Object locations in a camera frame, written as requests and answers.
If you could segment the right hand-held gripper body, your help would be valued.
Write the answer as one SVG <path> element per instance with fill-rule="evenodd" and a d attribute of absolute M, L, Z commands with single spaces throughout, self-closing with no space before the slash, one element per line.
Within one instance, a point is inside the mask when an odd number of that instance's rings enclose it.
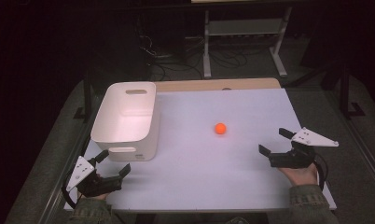
<path fill-rule="evenodd" d="M 291 149 L 284 153 L 271 153 L 271 167 L 307 168 L 315 161 L 315 147 L 338 147 L 339 142 L 303 127 L 295 133 L 291 141 Z"/>

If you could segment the white plastic bin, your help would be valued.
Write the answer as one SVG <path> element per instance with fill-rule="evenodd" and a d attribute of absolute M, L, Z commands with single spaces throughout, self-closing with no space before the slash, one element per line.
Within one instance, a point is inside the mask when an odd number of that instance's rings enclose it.
<path fill-rule="evenodd" d="M 157 152 L 159 130 L 156 85 L 120 82 L 106 90 L 90 138 L 111 161 L 149 161 Z"/>

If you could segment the person's right hand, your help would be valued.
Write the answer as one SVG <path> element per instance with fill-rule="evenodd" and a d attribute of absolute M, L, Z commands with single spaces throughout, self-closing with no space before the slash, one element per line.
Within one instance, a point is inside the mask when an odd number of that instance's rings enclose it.
<path fill-rule="evenodd" d="M 316 185 L 317 169 L 312 163 L 307 168 L 279 168 L 279 171 L 286 176 L 293 186 Z"/>

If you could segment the black metal stand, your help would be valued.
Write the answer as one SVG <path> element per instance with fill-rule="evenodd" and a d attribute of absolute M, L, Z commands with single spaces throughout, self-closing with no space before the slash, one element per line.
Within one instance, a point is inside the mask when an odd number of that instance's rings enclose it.
<path fill-rule="evenodd" d="M 342 66 L 342 74 L 340 75 L 340 112 L 347 119 L 365 116 L 365 112 L 358 103 L 349 101 L 349 89 L 350 74 L 345 63 Z"/>

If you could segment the person's left hand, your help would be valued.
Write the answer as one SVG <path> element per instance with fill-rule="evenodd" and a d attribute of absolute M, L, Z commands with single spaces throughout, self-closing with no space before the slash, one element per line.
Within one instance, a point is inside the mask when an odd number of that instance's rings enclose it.
<path fill-rule="evenodd" d="M 106 201 L 106 198 L 108 197 L 110 193 L 105 193 L 105 194 L 101 194 L 101 195 L 98 195 L 98 196 L 94 196 L 94 197 L 86 197 L 85 195 L 83 195 L 81 192 L 77 192 L 77 199 L 80 201 L 82 199 L 92 199 L 92 200 L 102 200 L 102 201 Z"/>

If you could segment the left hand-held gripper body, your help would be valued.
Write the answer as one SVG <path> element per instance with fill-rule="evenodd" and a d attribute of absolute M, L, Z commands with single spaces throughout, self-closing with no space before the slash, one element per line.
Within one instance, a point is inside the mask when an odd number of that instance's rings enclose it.
<path fill-rule="evenodd" d="M 96 197 L 121 189 L 122 177 L 99 177 L 96 173 L 98 160 L 91 158 L 86 160 L 79 156 L 72 175 L 65 187 L 67 192 L 73 188 L 82 193 L 85 197 Z"/>

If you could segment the white metal stand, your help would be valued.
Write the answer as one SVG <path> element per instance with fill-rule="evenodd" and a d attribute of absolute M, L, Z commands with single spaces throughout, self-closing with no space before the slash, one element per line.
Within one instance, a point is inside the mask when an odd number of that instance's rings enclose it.
<path fill-rule="evenodd" d="M 282 18 L 211 21 L 210 13 L 205 11 L 204 17 L 204 51 L 203 51 L 203 76 L 211 78 L 211 63 L 209 56 L 209 37 L 222 35 L 277 35 L 275 44 L 269 47 L 272 60 L 280 77 L 286 77 L 287 72 L 280 58 L 279 51 L 282 46 L 285 31 L 292 12 L 292 7 L 285 9 Z"/>

